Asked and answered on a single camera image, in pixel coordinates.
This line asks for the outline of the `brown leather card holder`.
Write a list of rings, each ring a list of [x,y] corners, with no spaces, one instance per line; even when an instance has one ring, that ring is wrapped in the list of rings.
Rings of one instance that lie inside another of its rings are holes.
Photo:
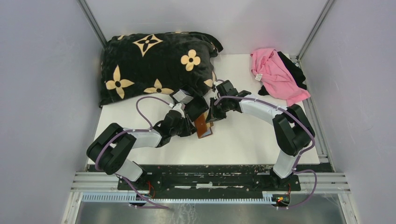
[[[213,135],[213,131],[212,131],[213,123],[211,122],[206,123],[207,116],[208,116],[208,112],[205,112],[194,121],[195,128],[197,129],[196,133],[199,139]]]

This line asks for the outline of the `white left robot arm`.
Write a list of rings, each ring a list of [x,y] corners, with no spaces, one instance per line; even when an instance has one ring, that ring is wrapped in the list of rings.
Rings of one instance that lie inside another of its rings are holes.
[[[130,151],[143,147],[163,147],[174,136],[188,137],[196,131],[188,115],[169,110],[164,119],[150,129],[125,129],[117,123],[111,123],[88,147],[86,155],[97,170],[125,177],[134,189],[140,190],[147,184],[146,171],[128,159]]]

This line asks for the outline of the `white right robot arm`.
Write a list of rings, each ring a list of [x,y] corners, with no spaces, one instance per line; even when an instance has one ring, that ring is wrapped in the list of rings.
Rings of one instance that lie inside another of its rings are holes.
[[[270,170],[270,185],[275,190],[284,189],[291,178],[302,153],[314,146],[314,130],[301,106],[288,107],[266,102],[243,90],[237,91],[229,80],[214,82],[215,96],[210,99],[206,122],[226,118],[229,111],[252,115],[273,126],[280,152]]]

